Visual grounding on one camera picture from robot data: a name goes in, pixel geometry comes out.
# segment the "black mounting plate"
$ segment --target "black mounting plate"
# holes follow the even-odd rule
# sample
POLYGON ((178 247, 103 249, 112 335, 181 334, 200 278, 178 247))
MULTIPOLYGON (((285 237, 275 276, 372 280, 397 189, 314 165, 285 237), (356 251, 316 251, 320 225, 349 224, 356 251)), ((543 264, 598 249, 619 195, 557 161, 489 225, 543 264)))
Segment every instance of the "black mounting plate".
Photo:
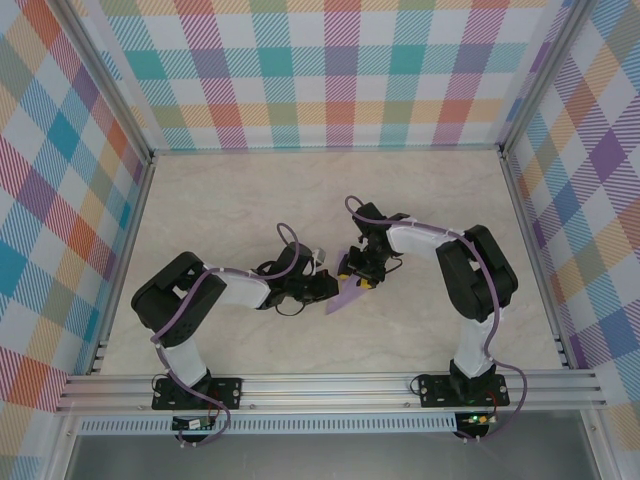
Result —
MULTIPOLYGON (((212 378, 208 395, 222 402, 229 410, 240 408, 242 397, 241 378, 212 378)), ((155 383, 151 402, 152 410, 208 410, 209 403, 185 392, 170 378, 160 378, 155 383)))
POLYGON ((503 375, 492 375, 485 391, 469 399, 468 402, 460 401, 458 394, 449 383, 450 375, 420 375, 417 377, 417 389, 420 393, 420 406, 423 408, 432 407, 493 407, 493 398, 487 392, 493 393, 496 397, 496 406, 506 407, 509 405, 509 392, 506 390, 507 384, 503 375))

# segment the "metal frame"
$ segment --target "metal frame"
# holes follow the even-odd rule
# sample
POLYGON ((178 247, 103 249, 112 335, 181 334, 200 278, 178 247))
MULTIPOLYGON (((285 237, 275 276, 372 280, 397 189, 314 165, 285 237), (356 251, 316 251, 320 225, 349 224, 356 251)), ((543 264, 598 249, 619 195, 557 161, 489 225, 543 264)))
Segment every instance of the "metal frame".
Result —
POLYGON ((542 66, 538 72, 531 91, 524 99, 520 110, 513 120, 511 129, 507 134, 503 151, 510 152, 518 143, 522 135, 527 129, 529 122, 533 118, 542 98, 547 92, 547 88, 553 83, 562 68, 569 51, 573 46, 582 26, 589 19, 591 12, 598 4, 598 0, 575 0, 571 11, 567 15, 567 19, 558 34, 555 42, 549 50, 547 58, 544 59, 542 66))
MULTIPOLYGON (((577 370, 579 368, 578 362, 571 348, 571 343, 569 342, 569 334, 560 321, 559 307, 545 276, 540 249, 537 247, 531 223, 528 221, 524 209, 524 197, 518 188, 518 182, 509 164, 508 156, 504 152, 498 152, 498 157, 551 330, 554 335, 556 335, 556 341, 563 347, 562 353, 564 353, 568 367, 576 369, 573 371, 584 371, 577 370)), ((583 409, 581 410, 581 414, 585 432, 587 433, 591 451, 593 452, 600 475, 607 480, 622 480, 623 476, 620 473, 613 455, 611 438, 604 427, 605 419, 603 411, 583 409)))
POLYGON ((127 231, 127 236, 122 247, 120 259, 116 265, 115 273, 113 276, 113 283, 111 284, 111 292, 109 293, 107 305, 102 315, 102 321, 100 322, 100 330, 97 338, 94 339, 94 344, 90 347, 90 350, 93 352, 93 354, 87 356, 85 365, 83 365, 84 372, 91 372, 101 343, 104 343, 109 339, 109 334, 111 333, 111 328, 113 327, 113 322, 116 317, 116 310, 118 308, 118 302, 120 301, 122 287, 124 286, 124 280, 127 276, 127 270, 129 269, 129 262, 131 261, 131 256, 133 255, 133 247, 136 243, 136 237, 138 236, 140 223, 142 222, 142 214, 144 212, 144 207, 147 204, 149 192, 151 191, 151 181, 153 180, 155 170, 156 166, 154 163, 148 163, 143 167, 142 181, 140 182, 138 199, 133 209, 131 223, 129 224, 129 229, 127 231))
MULTIPOLYGON (((48 0, 48 3, 71 38, 82 61, 114 111, 127 137, 146 162, 140 195, 133 212, 122 256, 117 265, 100 334, 96 340, 95 355, 90 356, 88 360, 88 362, 91 362, 86 369, 89 374, 99 371, 100 352, 104 350, 113 324, 115 310, 155 171, 155 160, 154 152, 147 143, 115 81, 109 74, 81 20, 69 5, 68 0, 48 0)), ((524 134, 547 87, 555 79, 580 28, 589 17, 596 3, 597 0, 577 0, 574 3, 572 11, 552 46, 551 53, 543 64, 529 96, 513 122, 502 151, 509 152, 524 134)), ((489 145, 439 146, 433 148, 433 150, 484 150, 491 148, 495 147, 489 145)), ((380 149, 362 150, 378 151, 380 149)), ((269 151, 274 153, 282 152, 282 150, 265 150, 265 152, 269 151)), ((310 151, 326 152, 327 149, 300 149, 300 151, 305 153, 310 151)), ((156 159, 158 155, 216 153, 220 152, 208 150, 196 152, 155 151, 156 159)), ((544 275, 543 263, 536 248, 530 225, 526 219, 517 183, 514 181, 507 156, 500 154, 500 157, 505 181, 512 198, 518 223, 523 232, 545 310, 556 336, 556 341, 562 344, 559 347, 559 353, 564 353, 566 362, 575 367, 576 360, 573 352, 570 348, 564 348, 570 347, 566 343, 568 337, 563 330, 562 323, 559 321, 557 305, 544 275)), ((505 407, 504 410, 513 410, 521 398, 522 381, 515 373, 501 373, 505 374, 512 400, 511 406, 505 407)), ((604 392, 600 389, 595 373, 589 370, 569 369, 529 371, 526 373, 530 381, 530 390, 524 409, 528 411, 581 411, 585 422, 585 430, 601 475, 607 479, 621 478, 602 419, 602 409, 606 407, 606 399, 604 392)), ((233 416, 240 419, 264 419, 264 421, 281 418, 282 415, 287 415, 289 418, 303 419, 326 419, 336 415, 351 419, 362 418, 363 416, 364 418, 381 418, 380 416, 384 415, 391 416, 389 418, 393 416, 397 418, 425 418, 425 416, 429 415, 442 416, 470 410, 469 408, 421 409, 419 399, 411 394, 408 389, 409 382, 416 375, 417 373, 244 375, 242 376, 245 383, 243 384, 241 408, 235 411, 233 416)), ((89 416, 91 418, 96 418, 97 416, 104 420, 123 418, 123 416, 129 419, 166 420, 170 412, 158 413, 150 409, 150 400, 153 395, 151 379, 151 376, 93 375, 69 377, 68 384, 60 399, 58 413, 54 418, 54 425, 47 432, 47 439, 44 442, 50 455, 45 457, 48 459, 48 463, 41 472, 41 478, 46 480, 64 478, 77 436, 87 434, 86 428, 83 427, 86 424, 83 422, 89 416)), ((202 411, 180 412, 181 415, 190 413, 201 415, 202 411)), ((119 431, 120 434, 123 432, 140 434, 127 425, 124 430, 119 431)))
MULTIPOLYGON (((347 147, 292 147, 292 148, 252 148, 250 153, 327 153, 327 152, 424 152, 424 151, 478 151, 478 150, 495 150, 496 146, 490 143, 466 143, 464 145, 432 145, 425 147, 358 147, 357 149, 347 147)), ((199 150, 155 150, 157 157, 182 157, 191 155, 234 155, 247 154, 247 150, 215 150, 209 148, 201 148, 199 150)))
POLYGON ((138 155, 140 158, 144 158, 146 163, 150 163, 153 157, 153 148, 145 139, 138 122, 133 117, 131 109, 122 97, 115 80, 82 25, 82 21, 78 18, 75 9, 69 5, 67 0, 47 0, 47 3, 138 155))
MULTIPOLYGON (((242 375, 239 413, 336 414, 399 413, 407 411, 469 412, 472 407, 421 408, 409 390, 418 373, 242 375)), ((432 372, 446 375, 446 372, 432 372)), ((522 380, 515 372, 501 372, 515 409, 522 380)), ((58 404, 63 415, 157 415, 151 410, 152 375, 91 375, 69 377, 58 404)), ((606 406, 604 393, 590 370, 532 370, 527 372, 529 393, 524 409, 581 410, 606 406)), ((180 411, 181 415, 202 410, 180 411)))

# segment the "purple object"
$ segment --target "purple object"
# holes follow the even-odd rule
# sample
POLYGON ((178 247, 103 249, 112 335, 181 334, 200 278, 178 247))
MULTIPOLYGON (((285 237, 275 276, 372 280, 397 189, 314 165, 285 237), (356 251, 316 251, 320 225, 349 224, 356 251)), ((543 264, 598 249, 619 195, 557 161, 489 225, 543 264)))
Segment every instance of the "purple object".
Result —
POLYGON ((357 275, 351 275, 340 283, 340 293, 335 297, 331 297, 327 302, 327 315, 332 314, 336 310, 340 310, 342 307, 346 307, 367 293, 367 290, 358 286, 358 280, 359 277, 357 275))

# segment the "marble surface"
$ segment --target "marble surface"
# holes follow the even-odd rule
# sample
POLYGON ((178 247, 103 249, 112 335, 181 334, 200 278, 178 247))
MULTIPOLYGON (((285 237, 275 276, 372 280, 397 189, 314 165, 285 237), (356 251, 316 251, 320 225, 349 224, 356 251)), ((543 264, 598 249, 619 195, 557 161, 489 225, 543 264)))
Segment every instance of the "marble surface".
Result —
MULTIPOLYGON (((489 227, 520 281, 494 355, 526 369, 560 367, 495 152, 256 153, 159 159, 102 373, 160 371, 129 302, 182 251, 212 265, 255 268, 280 253, 275 225, 282 221, 308 247, 324 248, 333 271, 339 251, 358 237, 343 206, 348 194, 386 215, 489 227)), ((195 337, 217 373, 428 371, 448 368, 459 330, 437 261, 414 256, 332 315, 324 304, 291 318, 214 307, 195 337)))

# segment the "plaid wall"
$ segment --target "plaid wall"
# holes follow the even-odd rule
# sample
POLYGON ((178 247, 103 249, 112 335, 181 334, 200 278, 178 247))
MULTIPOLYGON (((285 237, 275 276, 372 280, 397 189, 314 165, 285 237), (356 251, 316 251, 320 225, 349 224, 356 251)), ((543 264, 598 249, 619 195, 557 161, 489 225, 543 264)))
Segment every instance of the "plaid wall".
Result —
POLYGON ((638 468, 640 0, 600 0, 514 153, 578 363, 601 373, 618 460, 638 468))
POLYGON ((142 163, 44 0, 0 0, 0 478, 81 373, 142 163))
POLYGON ((149 140, 174 150, 494 144, 559 3, 74 0, 149 140))
POLYGON ((538 78, 538 73, 540 72, 540 67, 542 66, 542 63, 546 60, 547 55, 551 51, 551 46, 553 45, 553 42, 555 42, 556 38, 560 34, 560 31, 564 26, 564 22, 569 16, 569 12, 571 11, 571 7, 573 6, 574 3, 575 3, 575 0, 563 0, 562 6, 560 7, 560 10, 558 10, 558 13, 556 14, 556 18, 554 19, 553 24, 551 25, 549 32, 547 32, 547 36, 544 38, 544 42, 542 42, 542 46, 540 47, 540 50, 536 55, 536 59, 531 64, 531 67, 529 68, 529 72, 527 73, 527 76, 525 77, 525 80, 522 83, 520 90, 518 91, 518 96, 516 97, 516 100, 513 102, 513 105, 511 106, 511 110, 509 110, 509 114, 507 115, 507 119, 504 122, 504 125, 502 126, 500 133, 498 134, 498 139, 496 143, 499 143, 499 144, 504 143, 507 137, 507 134, 511 129, 511 126, 513 125, 513 120, 516 118, 516 115, 520 111, 522 102, 524 101, 525 98, 527 98, 527 95, 529 95, 531 88, 535 84, 535 81, 538 78))

